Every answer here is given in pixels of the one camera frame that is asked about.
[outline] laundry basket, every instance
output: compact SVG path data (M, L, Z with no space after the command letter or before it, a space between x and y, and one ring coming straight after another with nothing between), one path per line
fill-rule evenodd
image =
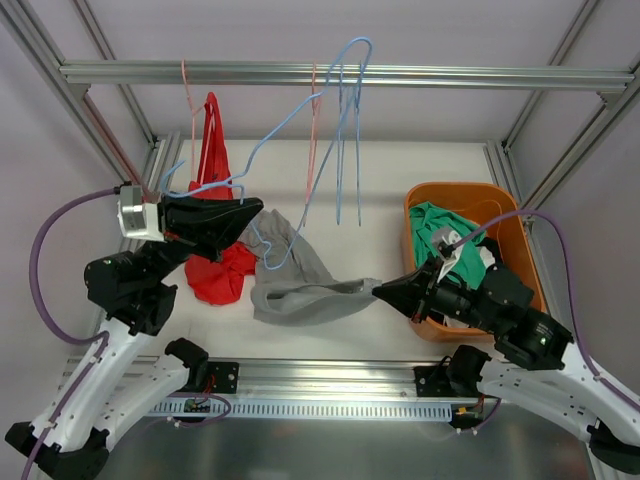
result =
M451 210L481 225L503 213L517 209L511 195L495 185L486 183L423 183L414 187L404 203L405 229L403 257L407 273L416 269L409 209L424 202ZM487 235L498 241L502 259L534 292L532 307L545 311L540 281L531 257L522 221L512 217L492 226ZM423 339L435 342L488 341L493 337L476 328L446 327L431 318L412 328Z

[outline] green cloth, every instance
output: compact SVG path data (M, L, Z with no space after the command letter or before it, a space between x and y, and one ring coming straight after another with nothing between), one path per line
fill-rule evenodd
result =
M444 208L436 207L426 202L409 209L411 220L411 237L416 259L416 266L422 265L428 258L437 255L435 247L431 244L431 235L442 227L451 227L460 236L464 237L477 228L477 225L457 213ZM471 288L478 288L484 278L485 268L476 245L482 241L484 233L467 242L462 248L460 260L453 267L456 272ZM459 283L455 277L449 279Z

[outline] gray floor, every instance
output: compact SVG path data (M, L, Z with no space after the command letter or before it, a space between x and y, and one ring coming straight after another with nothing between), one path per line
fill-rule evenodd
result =
M443 424L229 419L166 424L114 450L99 480L586 480L583 446L555 425L503 406L477 437L436 441Z

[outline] gray cloth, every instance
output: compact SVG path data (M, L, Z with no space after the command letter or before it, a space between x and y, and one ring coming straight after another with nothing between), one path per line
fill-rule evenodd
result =
M376 299L379 280L364 278L333 284L276 282L251 290L254 318L278 325L318 325L353 315Z
M295 237L295 230L277 210L261 211L253 219L253 224L260 233L262 240L271 242L271 250L267 262L270 266L282 262L291 241ZM258 257L256 262L256 283L273 283L279 281L303 283L332 283L335 282L326 269L320 257L302 236L299 236L282 267L268 270L264 264L264 254L268 246L260 242L251 225L240 235L239 239Z
M282 262L295 230L277 210L262 211L254 219L262 240L271 242L267 262ZM368 307L375 297L373 287L378 280L364 278L348 282L334 280L320 257L299 236L282 267L268 270L264 254L268 246L260 242L252 226L240 236L258 260L256 285L251 290L254 318L277 325L318 325L337 320Z

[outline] red cloth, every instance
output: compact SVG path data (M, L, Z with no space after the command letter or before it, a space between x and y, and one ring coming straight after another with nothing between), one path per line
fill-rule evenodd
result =
M218 100L212 92L207 96L205 112L204 139L198 169L198 180L203 184L224 180L231 176ZM191 182L189 191L196 190L200 186L198 182ZM194 197L231 200L233 192L230 188L216 187L196 193ZM245 275L253 275L255 270L256 257L239 242L222 252L221 263L192 255L184 266L187 283L193 289L196 298L212 305L227 305L238 301L242 294Z

